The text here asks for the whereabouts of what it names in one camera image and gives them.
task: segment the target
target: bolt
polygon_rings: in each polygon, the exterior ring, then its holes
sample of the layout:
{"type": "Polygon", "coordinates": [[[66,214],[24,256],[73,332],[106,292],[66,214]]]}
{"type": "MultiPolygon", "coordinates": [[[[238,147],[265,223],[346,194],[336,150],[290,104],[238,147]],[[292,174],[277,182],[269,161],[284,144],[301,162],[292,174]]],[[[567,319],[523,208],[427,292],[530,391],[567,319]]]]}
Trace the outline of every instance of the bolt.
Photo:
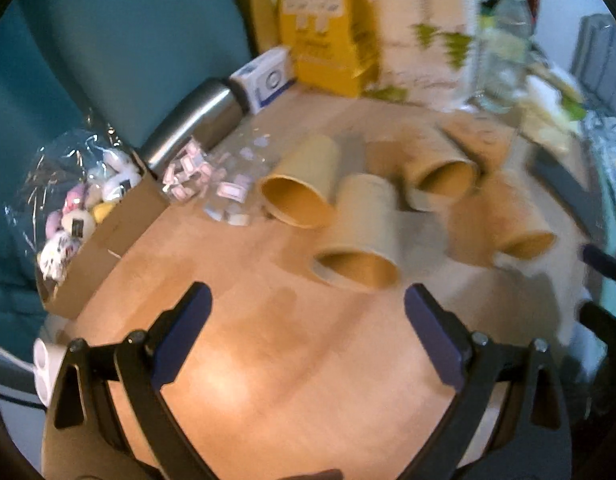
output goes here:
{"type": "Polygon", "coordinates": [[[488,336],[481,332],[472,333],[472,342],[475,345],[485,346],[488,344],[488,336]]]}
{"type": "Polygon", "coordinates": [[[548,343],[545,339],[535,339],[532,344],[534,345],[534,349],[537,352],[547,352],[548,351],[548,343]]]}
{"type": "Polygon", "coordinates": [[[146,332],[144,330],[135,330],[128,335],[128,343],[139,344],[143,343],[146,339],[146,332]]]}
{"type": "Polygon", "coordinates": [[[71,352],[78,352],[79,350],[83,350],[85,346],[86,346],[86,340],[79,337],[77,339],[73,339],[70,342],[70,346],[68,348],[70,349],[71,352]]]}

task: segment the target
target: candy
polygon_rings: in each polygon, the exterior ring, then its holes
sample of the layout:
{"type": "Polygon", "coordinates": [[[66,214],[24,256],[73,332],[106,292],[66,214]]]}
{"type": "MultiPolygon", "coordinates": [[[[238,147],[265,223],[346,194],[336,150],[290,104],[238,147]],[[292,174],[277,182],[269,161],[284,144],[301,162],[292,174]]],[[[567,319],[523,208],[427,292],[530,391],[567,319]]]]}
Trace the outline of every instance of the candy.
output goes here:
{"type": "Polygon", "coordinates": [[[53,235],[62,228],[62,212],[53,211],[46,219],[46,240],[52,238],[53,235]]]}
{"type": "Polygon", "coordinates": [[[66,231],[58,231],[49,238],[37,258],[44,279],[51,278],[55,282],[62,282],[66,277],[68,263],[80,245],[80,241],[66,231]]]}
{"type": "Polygon", "coordinates": [[[90,168],[86,173],[86,180],[89,184],[102,185],[109,178],[114,177],[117,171],[113,170],[108,164],[98,162],[96,166],[90,168]]]}
{"type": "Polygon", "coordinates": [[[94,216],[95,222],[101,224],[112,209],[114,209],[115,205],[117,205],[117,202],[102,202],[94,206],[92,209],[92,216],[94,216]]]}
{"type": "Polygon", "coordinates": [[[62,213],[66,214],[73,209],[80,209],[83,207],[83,195],[86,191],[86,185],[80,182],[66,194],[66,201],[64,202],[64,208],[62,213]]]}
{"type": "Polygon", "coordinates": [[[133,159],[125,152],[110,148],[104,152],[104,162],[111,166],[117,173],[133,168],[131,171],[139,171],[133,163],[133,159]]]}
{"type": "Polygon", "coordinates": [[[88,240],[95,232],[97,226],[92,215],[83,209],[75,209],[64,215],[62,227],[74,238],[79,238],[82,243],[88,240]]]}
{"type": "Polygon", "coordinates": [[[104,202],[116,202],[141,182],[139,174],[134,173],[130,169],[126,169],[115,175],[104,183],[101,189],[101,194],[104,202]]]}
{"type": "Polygon", "coordinates": [[[89,184],[88,190],[86,191],[86,198],[83,202],[87,210],[91,210],[103,200],[101,187],[102,185],[98,183],[89,184]]]}

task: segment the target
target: kraft paper cup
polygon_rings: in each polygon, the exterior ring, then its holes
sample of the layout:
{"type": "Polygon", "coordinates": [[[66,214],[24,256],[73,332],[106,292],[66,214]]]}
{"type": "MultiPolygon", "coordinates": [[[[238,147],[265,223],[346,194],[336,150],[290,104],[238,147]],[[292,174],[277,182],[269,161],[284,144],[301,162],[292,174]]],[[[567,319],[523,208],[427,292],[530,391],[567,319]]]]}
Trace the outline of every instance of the kraft paper cup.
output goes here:
{"type": "Polygon", "coordinates": [[[425,124],[404,123],[400,136],[408,157],[403,165],[406,200],[413,209],[447,208],[473,189],[478,167],[441,132],[425,124]]]}
{"type": "Polygon", "coordinates": [[[483,173],[492,173],[504,165],[514,140],[514,129],[510,126],[463,110],[447,114],[439,126],[483,173]]]}
{"type": "Polygon", "coordinates": [[[312,271],[331,285],[372,292],[398,282],[398,255],[392,184],[365,173],[345,177],[334,222],[315,251],[312,271]]]}
{"type": "Polygon", "coordinates": [[[496,251],[531,260],[550,250],[556,235],[514,173],[497,171],[488,175],[481,192],[486,224],[496,251]]]}
{"type": "Polygon", "coordinates": [[[293,226],[316,228],[330,224],[340,159],[341,149],[334,140],[311,135],[259,181],[265,207],[293,226]]]}

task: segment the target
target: green leaf print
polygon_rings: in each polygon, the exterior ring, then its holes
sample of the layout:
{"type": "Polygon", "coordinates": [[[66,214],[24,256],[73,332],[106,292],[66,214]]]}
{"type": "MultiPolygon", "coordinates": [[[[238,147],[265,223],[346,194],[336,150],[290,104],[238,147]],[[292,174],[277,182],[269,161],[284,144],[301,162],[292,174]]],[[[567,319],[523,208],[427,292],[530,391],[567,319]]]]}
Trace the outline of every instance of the green leaf print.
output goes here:
{"type": "Polygon", "coordinates": [[[459,72],[465,64],[472,43],[472,37],[460,32],[444,32],[446,54],[450,58],[450,66],[459,72]]]}
{"type": "Polygon", "coordinates": [[[421,48],[423,50],[428,50],[435,39],[435,34],[437,30],[439,30],[439,27],[434,27],[427,23],[419,23],[418,25],[411,25],[411,27],[417,35],[417,40],[419,40],[421,48]]]}

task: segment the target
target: white box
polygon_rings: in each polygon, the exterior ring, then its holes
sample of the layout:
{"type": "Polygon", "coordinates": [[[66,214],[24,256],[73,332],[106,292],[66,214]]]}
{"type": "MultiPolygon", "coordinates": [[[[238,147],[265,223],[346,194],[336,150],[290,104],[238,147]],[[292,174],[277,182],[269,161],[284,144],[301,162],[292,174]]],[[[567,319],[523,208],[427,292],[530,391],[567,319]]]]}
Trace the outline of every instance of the white box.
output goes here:
{"type": "Polygon", "coordinates": [[[290,49],[275,46],[237,70],[230,79],[242,86],[251,113],[258,114],[294,82],[290,49]]]}

